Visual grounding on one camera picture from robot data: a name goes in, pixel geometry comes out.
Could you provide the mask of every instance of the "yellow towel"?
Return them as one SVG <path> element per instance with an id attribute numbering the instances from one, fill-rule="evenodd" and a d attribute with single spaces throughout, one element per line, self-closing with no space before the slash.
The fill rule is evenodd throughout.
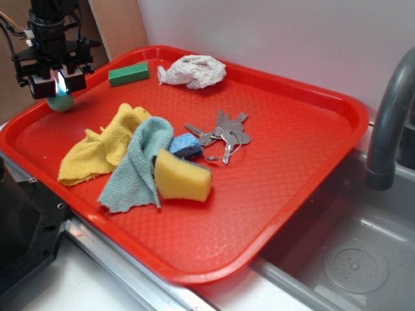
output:
<path id="1" fill-rule="evenodd" d="M 77 143 L 60 164 L 58 181 L 73 186 L 101 174 L 113 172 L 123 160 L 136 128 L 151 117 L 141 107 L 121 104 L 117 114 L 99 135 L 85 130 L 86 137 Z"/>

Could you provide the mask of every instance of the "light blue cloth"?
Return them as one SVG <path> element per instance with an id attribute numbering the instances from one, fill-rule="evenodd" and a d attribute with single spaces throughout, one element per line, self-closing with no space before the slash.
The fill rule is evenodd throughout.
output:
<path id="1" fill-rule="evenodd" d="M 154 182 L 154 158 L 173 137 L 171 124 L 160 117 L 146 119 L 128 145 L 127 154 L 112 173 L 98 202 L 110 213 L 127 212 L 133 206 L 155 203 L 161 207 Z"/>

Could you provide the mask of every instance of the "sink drain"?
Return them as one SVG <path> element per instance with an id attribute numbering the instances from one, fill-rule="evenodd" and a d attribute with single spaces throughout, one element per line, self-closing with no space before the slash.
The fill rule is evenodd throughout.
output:
<path id="1" fill-rule="evenodd" d="M 388 278 L 388 263 L 376 249 L 350 241 L 329 249 L 324 256 L 324 271 L 338 288 L 366 294 L 384 285 Z"/>

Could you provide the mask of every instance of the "sink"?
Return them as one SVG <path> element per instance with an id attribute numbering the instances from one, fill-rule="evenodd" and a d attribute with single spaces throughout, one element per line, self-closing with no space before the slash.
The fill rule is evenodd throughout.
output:
<path id="1" fill-rule="evenodd" d="M 363 185 L 365 159 L 353 150 L 259 256 L 315 310 L 415 305 L 414 171 L 398 165 L 394 186 L 376 192 Z"/>

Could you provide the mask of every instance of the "green ball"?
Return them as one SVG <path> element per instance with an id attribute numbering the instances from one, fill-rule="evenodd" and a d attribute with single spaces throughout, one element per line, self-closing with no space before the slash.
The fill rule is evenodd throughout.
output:
<path id="1" fill-rule="evenodd" d="M 73 96 L 67 94 L 63 96 L 48 97 L 47 105 L 54 111 L 64 112 L 73 107 Z"/>

